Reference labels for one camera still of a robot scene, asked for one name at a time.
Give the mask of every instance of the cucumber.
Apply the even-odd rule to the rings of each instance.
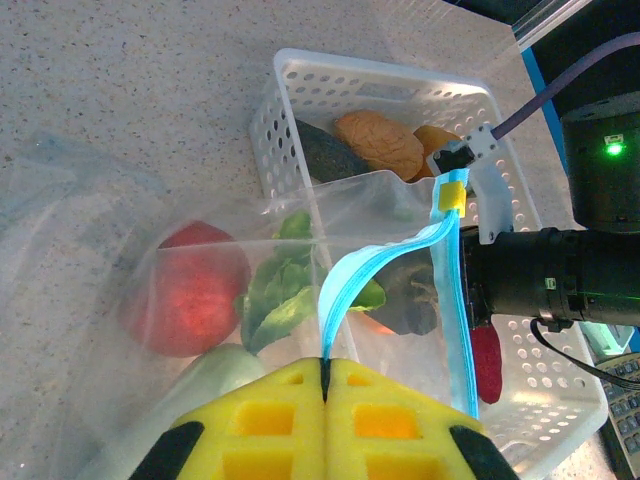
[[[129,478],[158,437],[179,417],[264,374],[260,360],[240,345],[213,348],[180,374],[167,395],[147,415],[108,441],[77,480]]]

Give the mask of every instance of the green light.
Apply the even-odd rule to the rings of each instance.
[[[624,150],[624,145],[622,145],[621,143],[612,143],[610,145],[607,145],[607,155],[610,155],[612,157],[617,157],[618,155],[620,155],[622,153],[622,150]]]

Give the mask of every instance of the red pepper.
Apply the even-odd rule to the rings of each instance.
[[[502,393],[502,353],[495,327],[471,330],[471,346],[478,396],[483,402],[496,403]]]

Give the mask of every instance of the keyboard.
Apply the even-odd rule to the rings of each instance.
[[[606,360],[598,368],[612,375],[640,380],[640,353]],[[600,429],[611,468],[619,480],[640,477],[640,391],[602,381],[609,403],[609,419]]]

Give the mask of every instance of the black cable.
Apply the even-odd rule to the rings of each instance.
[[[540,333],[540,329],[538,328],[539,323],[540,323],[539,318],[534,318],[533,320],[531,320],[531,333],[533,333],[533,336],[536,337],[536,340],[538,340],[542,345],[547,347],[549,350],[553,350],[558,355],[563,356],[564,358],[569,360],[571,363],[573,363],[577,367],[580,367],[585,372],[590,373],[591,375],[598,377],[601,380],[606,380],[612,385],[617,385],[626,390],[640,391],[640,382],[637,382],[635,380],[627,380],[626,378],[618,377],[617,375],[611,375],[610,373],[605,372],[604,370],[600,370],[599,368],[596,368],[587,363],[581,362],[577,358],[573,358],[571,355],[567,355],[562,350],[558,350],[556,347],[551,345],[546,338],[542,336],[542,334]]]

